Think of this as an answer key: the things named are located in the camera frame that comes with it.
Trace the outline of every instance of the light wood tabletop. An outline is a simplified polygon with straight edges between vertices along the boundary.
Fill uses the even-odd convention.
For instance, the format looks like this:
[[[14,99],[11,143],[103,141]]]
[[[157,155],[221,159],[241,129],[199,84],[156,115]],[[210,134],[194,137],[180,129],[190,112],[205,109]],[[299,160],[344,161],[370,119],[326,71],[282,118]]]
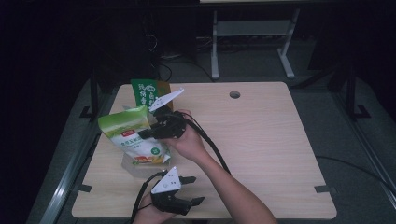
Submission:
[[[189,109],[219,148],[232,175],[254,192],[276,218],[331,219],[336,210],[303,124],[286,84],[282,82],[182,83],[174,109]],[[240,97],[230,97],[238,91]],[[131,85],[120,87],[110,113],[135,106]],[[206,149],[216,158],[208,144]],[[196,176],[183,185],[179,198],[204,196],[185,216],[175,218],[229,218],[230,215],[207,176],[192,161],[172,150],[171,166],[180,175]],[[130,217],[137,192],[146,178],[121,167],[123,152],[103,134],[93,154],[72,214],[75,217]],[[147,192],[156,181],[151,181]]]

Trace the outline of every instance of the robotic hand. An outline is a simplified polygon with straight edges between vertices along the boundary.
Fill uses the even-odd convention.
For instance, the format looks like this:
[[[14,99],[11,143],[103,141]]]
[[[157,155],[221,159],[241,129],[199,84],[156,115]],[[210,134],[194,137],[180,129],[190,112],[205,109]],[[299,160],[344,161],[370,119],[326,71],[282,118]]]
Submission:
[[[160,211],[186,216],[192,206],[201,204],[205,197],[191,201],[175,197],[181,185],[195,182],[196,177],[178,176],[177,168],[172,168],[151,190],[152,204]]]
[[[151,125],[151,129],[138,132],[141,138],[179,138],[186,131],[187,122],[183,115],[178,111],[172,112],[167,105],[158,108],[154,117],[158,122]]]

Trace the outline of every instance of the human arm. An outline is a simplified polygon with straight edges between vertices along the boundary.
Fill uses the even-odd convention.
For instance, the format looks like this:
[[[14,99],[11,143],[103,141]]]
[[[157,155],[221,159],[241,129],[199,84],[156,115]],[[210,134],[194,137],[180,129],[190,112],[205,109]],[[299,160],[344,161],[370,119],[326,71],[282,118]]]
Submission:
[[[179,111],[190,115],[190,111]],[[210,156],[201,137],[192,127],[187,126],[178,139],[163,141],[204,171],[236,223],[276,223],[268,207]]]

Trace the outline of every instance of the food package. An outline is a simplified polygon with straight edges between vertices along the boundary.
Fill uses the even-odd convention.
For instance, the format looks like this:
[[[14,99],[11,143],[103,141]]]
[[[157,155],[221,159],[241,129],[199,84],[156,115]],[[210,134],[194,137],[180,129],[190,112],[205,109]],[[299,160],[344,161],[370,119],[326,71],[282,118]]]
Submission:
[[[132,79],[134,98],[136,106],[146,105],[148,108],[155,102],[157,97],[164,96],[171,92],[169,83],[151,79]],[[167,104],[173,109],[172,101]]]
[[[137,133],[149,129],[149,110],[146,105],[99,118],[102,132],[129,157],[133,164],[165,163],[170,159],[168,147],[160,141],[142,139]]]

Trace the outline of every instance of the human hand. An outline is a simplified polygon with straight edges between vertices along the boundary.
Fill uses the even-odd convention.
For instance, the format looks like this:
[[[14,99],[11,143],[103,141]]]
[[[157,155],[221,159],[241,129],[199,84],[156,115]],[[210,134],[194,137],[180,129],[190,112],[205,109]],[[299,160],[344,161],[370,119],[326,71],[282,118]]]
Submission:
[[[184,119],[191,120],[189,110],[178,110]],[[188,160],[198,162],[203,156],[208,155],[201,136],[190,125],[186,125],[186,131],[179,138],[166,138],[162,140],[166,145],[173,147],[181,156]]]
[[[176,214],[162,212],[152,205],[151,195],[146,194],[140,203],[134,224],[159,224],[174,217]]]

